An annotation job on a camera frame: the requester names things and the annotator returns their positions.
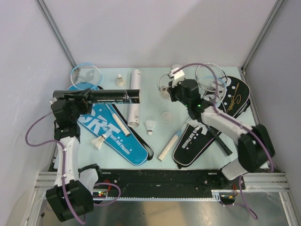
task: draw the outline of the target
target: cable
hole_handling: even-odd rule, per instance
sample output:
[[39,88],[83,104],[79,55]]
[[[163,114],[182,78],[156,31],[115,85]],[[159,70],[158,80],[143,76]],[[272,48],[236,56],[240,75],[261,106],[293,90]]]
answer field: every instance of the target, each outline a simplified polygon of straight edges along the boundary
[[[226,83],[228,82],[228,76],[226,75],[226,72],[219,66],[219,65],[216,65],[214,63],[204,63],[205,65],[211,65],[211,66],[214,66],[214,67],[217,67],[224,76],[221,77],[221,79],[223,78],[226,78]],[[195,72],[195,78],[196,78],[196,81],[198,81],[198,69],[201,67],[202,65],[199,65],[196,69],[196,72]]]
[[168,75],[170,72],[168,73],[164,73],[162,75],[159,76],[158,80],[157,80],[157,86],[158,86],[158,89],[159,91],[161,91],[161,87],[160,87],[160,79],[164,76],[164,75]]
[[32,129],[39,121],[41,121],[42,119],[46,118],[46,117],[49,116],[51,113],[52,113],[52,112],[50,112],[50,113],[44,115],[43,117],[39,118],[38,120],[36,120],[36,121],[29,127],[29,129],[27,130],[26,135],[25,135],[25,142],[26,142],[26,144],[27,144],[28,146],[30,146],[30,147],[39,147],[39,146],[42,146],[42,145],[45,145],[45,144],[48,144],[48,143],[51,143],[51,142],[56,142],[57,144],[59,144],[59,145],[62,147],[62,151],[63,151],[62,188],[63,188],[64,198],[65,198],[65,200],[66,200],[66,202],[67,202],[67,205],[68,205],[68,207],[69,207],[71,213],[73,214],[73,216],[77,219],[77,221],[78,221],[80,224],[84,225],[84,224],[85,224],[85,221],[82,221],[82,220],[79,218],[79,216],[76,214],[74,208],[73,208],[72,205],[71,205],[71,202],[70,202],[70,200],[69,200],[69,198],[68,198],[68,194],[67,194],[67,191],[66,191],[66,185],[65,185],[65,179],[64,179],[64,178],[65,178],[65,177],[64,177],[64,174],[65,174],[65,163],[66,163],[66,153],[65,153],[65,152],[66,152],[66,149],[65,149],[65,147],[64,147],[64,144],[62,144],[62,142],[60,142],[60,141],[58,141],[58,140],[54,140],[54,139],[53,139],[53,140],[48,140],[48,141],[42,142],[42,143],[37,144],[37,145],[30,144],[30,143],[28,142],[28,135],[29,135],[31,129]]
[[[214,103],[216,103],[216,99],[218,97],[218,91],[217,91],[217,89],[218,89],[218,85],[217,85],[217,83],[218,83],[218,77],[216,76],[216,74],[214,73],[214,71],[209,66],[207,66],[206,64],[202,64],[202,63],[192,63],[192,64],[188,64],[188,65],[185,65],[185,66],[179,68],[178,70],[176,70],[175,72],[173,72],[173,74],[179,72],[180,70],[183,70],[186,67],[195,66],[195,65],[200,65],[200,66],[203,66],[203,67],[207,68],[212,73],[212,75],[214,76],[214,79],[215,79]],[[256,139],[256,141],[259,143],[259,145],[264,150],[264,152],[265,152],[265,154],[266,154],[266,156],[267,156],[267,158],[268,158],[268,160],[270,162],[270,168],[271,168],[270,172],[274,172],[274,162],[272,161],[272,158],[271,158],[271,156],[270,156],[267,148],[265,147],[265,145],[263,144],[263,142],[259,139],[259,137],[253,131],[251,131],[250,129],[248,129],[246,126],[244,126],[243,124],[239,123],[238,121],[232,119],[231,117],[229,117],[227,115],[219,114],[218,108],[216,107],[216,104],[214,104],[213,107],[214,107],[214,111],[215,111],[215,113],[217,115],[220,115],[221,117],[229,120],[230,122],[234,123],[235,125],[239,126],[240,128],[243,128],[245,131],[247,131],[248,133],[250,133]],[[251,216],[254,219],[258,220],[258,216],[256,215],[256,213],[252,209],[249,208],[249,206],[248,206],[248,204],[246,202],[245,196],[243,195],[243,191],[242,191],[241,183],[240,183],[241,178],[242,178],[242,175],[239,176],[238,183],[239,183],[240,194],[241,194],[241,197],[243,199],[244,204],[237,203],[235,205],[245,207],[248,210],[248,212],[251,214]]]
[[107,205],[110,205],[110,204],[116,202],[117,199],[120,198],[120,196],[121,196],[121,189],[118,187],[118,185],[104,182],[104,183],[96,183],[94,186],[99,186],[99,185],[110,185],[110,186],[113,186],[113,187],[117,188],[119,194],[118,194],[118,196],[113,201],[105,203],[105,204],[101,204],[101,203],[100,204],[96,204],[96,203],[94,203],[95,206],[107,206]]
[[255,220],[258,220],[258,216],[257,214],[254,212],[254,210],[252,210],[247,202],[246,202],[246,199],[245,199],[245,195],[243,194],[243,191],[242,191],[242,188],[241,188],[241,178],[242,178],[242,175],[239,176],[238,178],[238,184],[239,184],[239,190],[240,190],[240,195],[241,195],[241,198],[244,202],[244,204],[241,204],[241,203],[233,203],[233,204],[224,204],[222,201],[220,201],[220,204],[223,205],[223,206],[240,206],[240,207],[243,207],[243,208],[246,208],[247,211],[249,212],[249,214],[255,219]]

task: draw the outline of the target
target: white shuttlecock tube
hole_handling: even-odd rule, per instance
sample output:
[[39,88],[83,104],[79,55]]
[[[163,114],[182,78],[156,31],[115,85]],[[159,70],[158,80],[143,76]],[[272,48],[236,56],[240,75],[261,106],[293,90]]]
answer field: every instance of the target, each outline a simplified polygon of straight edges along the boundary
[[[141,70],[134,69],[131,75],[130,89],[140,89],[141,87]],[[127,125],[135,128],[140,124],[140,104],[130,104],[128,109]]]
[[178,135],[174,135],[170,141],[168,142],[168,144],[165,146],[165,148],[163,149],[163,151],[160,153],[160,155],[158,156],[158,159],[160,161],[163,161],[163,159],[165,158],[165,156],[167,155],[167,153],[170,151],[170,149],[172,148],[172,146],[175,144],[175,142],[178,139]]

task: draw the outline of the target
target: white shuttlecock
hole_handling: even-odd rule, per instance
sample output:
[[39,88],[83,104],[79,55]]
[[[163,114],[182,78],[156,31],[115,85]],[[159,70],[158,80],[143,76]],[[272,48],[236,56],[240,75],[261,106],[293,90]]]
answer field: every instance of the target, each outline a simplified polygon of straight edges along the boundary
[[154,120],[147,120],[145,121],[145,126],[147,129],[147,134],[152,135],[152,131],[154,130],[154,127],[156,125],[156,121]]
[[195,130],[199,130],[200,126],[199,126],[199,122],[197,120],[192,120],[192,119],[188,119],[186,121],[189,125],[191,125],[192,127],[194,127]]
[[103,145],[103,142],[105,141],[105,139],[108,138],[111,134],[112,134],[111,132],[102,134],[100,137],[91,140],[91,143],[93,145],[95,145],[95,147],[97,147],[98,150],[100,150],[102,145]]
[[121,74],[118,74],[117,76],[117,86],[124,86],[125,85],[125,81],[123,79],[123,77],[121,76]]

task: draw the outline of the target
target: purple cable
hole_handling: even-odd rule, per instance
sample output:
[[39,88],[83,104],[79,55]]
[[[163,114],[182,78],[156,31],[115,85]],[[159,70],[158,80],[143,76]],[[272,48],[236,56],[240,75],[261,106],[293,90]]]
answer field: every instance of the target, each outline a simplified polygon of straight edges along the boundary
[[[218,78],[217,78],[216,74],[214,73],[214,71],[213,71],[209,66],[207,66],[207,65],[205,65],[205,64],[202,64],[202,63],[192,63],[192,64],[188,64],[188,65],[185,65],[185,66],[179,68],[178,70],[176,70],[175,72],[173,72],[173,74],[179,72],[180,70],[183,70],[183,69],[186,68],[186,67],[189,67],[189,66],[195,66],[195,65],[200,65],[200,66],[203,66],[203,67],[207,68],[207,69],[212,73],[212,75],[214,76],[214,80],[215,80],[214,103],[215,103],[215,102],[216,102],[216,99],[217,99],[217,97],[218,97],[218,90],[217,90],[217,89],[218,89],[218,85],[217,85],[217,84],[218,84]],[[270,154],[269,154],[267,148],[265,147],[265,145],[263,144],[263,142],[259,139],[259,137],[258,137],[253,131],[251,131],[251,130],[248,129],[246,126],[242,125],[241,123],[237,122],[236,120],[232,119],[231,117],[229,117],[229,116],[227,116],[227,115],[219,114],[219,111],[218,111],[218,109],[217,109],[217,107],[216,107],[215,104],[213,105],[213,107],[214,107],[214,111],[215,111],[215,113],[217,113],[217,115],[220,115],[221,117],[223,117],[223,118],[229,120],[230,122],[234,123],[235,125],[239,126],[240,128],[243,128],[245,131],[247,131],[248,133],[250,133],[250,134],[256,139],[256,141],[259,143],[259,145],[260,145],[260,146],[262,147],[262,149],[264,150],[264,152],[265,152],[265,154],[266,154],[266,156],[267,156],[267,158],[268,158],[268,160],[269,160],[269,162],[270,162],[271,172],[274,172],[274,162],[272,161],[272,158],[271,158],[271,156],[270,156]],[[243,199],[244,204],[239,204],[239,203],[237,203],[237,204],[235,204],[235,205],[236,205],[236,206],[245,207],[245,208],[248,210],[248,212],[251,214],[251,216],[252,216],[254,219],[258,220],[257,215],[256,215],[255,212],[248,206],[248,204],[247,204],[247,202],[246,202],[246,199],[245,199],[245,196],[243,195],[243,190],[242,190],[242,188],[241,188],[241,183],[240,183],[241,178],[242,178],[242,175],[239,176],[239,190],[240,190],[240,194],[241,194],[241,197],[242,197],[242,199]]]
[[239,184],[239,190],[240,190],[240,194],[241,194],[241,198],[244,202],[244,204],[241,204],[241,203],[234,203],[234,204],[224,204],[222,201],[220,201],[220,203],[223,205],[223,206],[240,206],[240,207],[243,207],[243,208],[246,208],[246,210],[249,212],[249,214],[255,219],[255,220],[258,220],[258,216],[257,214],[254,212],[254,210],[252,210],[246,203],[246,200],[245,200],[245,195],[243,194],[243,190],[241,188],[241,178],[242,178],[242,175],[239,176],[238,178],[238,184]]
[[[52,114],[52,112],[50,112],[50,113],[44,115],[43,117],[39,118],[38,120],[36,120],[36,121],[29,127],[29,129],[27,130],[26,135],[25,135],[25,142],[26,142],[26,144],[27,144],[28,146],[30,146],[30,147],[39,147],[39,146],[42,146],[42,145],[45,145],[45,144],[48,144],[48,143],[51,143],[51,142],[56,142],[57,144],[59,144],[59,145],[62,147],[62,151],[63,151],[63,169],[62,169],[62,175],[64,175],[64,174],[65,174],[66,153],[65,153],[65,151],[64,151],[65,147],[64,147],[64,145],[62,144],[62,142],[60,142],[60,141],[58,141],[58,140],[54,140],[54,139],[53,139],[53,140],[48,140],[48,141],[42,142],[42,143],[37,144],[37,145],[33,145],[33,144],[30,144],[30,143],[28,142],[28,135],[29,135],[29,132],[31,131],[31,129],[32,129],[39,121],[41,121],[42,119],[46,118],[46,117],[49,116],[50,114]],[[71,205],[71,203],[70,203],[70,200],[69,200],[69,198],[68,198],[67,191],[66,191],[65,180],[64,180],[64,177],[63,177],[63,176],[62,176],[62,188],[63,188],[64,198],[65,198],[65,200],[66,200],[66,202],[67,202],[67,205],[68,205],[68,207],[69,207],[71,213],[73,214],[73,216],[77,219],[77,221],[78,221],[80,224],[84,225],[85,222],[82,221],[82,220],[79,218],[79,216],[76,214],[74,208],[72,207],[72,205]]]
[[108,202],[108,203],[105,203],[105,204],[96,204],[96,203],[94,203],[95,206],[107,206],[107,205],[112,204],[113,202],[116,202],[117,199],[120,198],[120,196],[121,196],[121,189],[120,189],[117,185],[112,184],[112,183],[97,183],[97,184],[95,184],[94,186],[98,186],[98,185],[111,185],[111,186],[117,188],[119,194],[118,194],[118,196],[117,196],[113,201]]

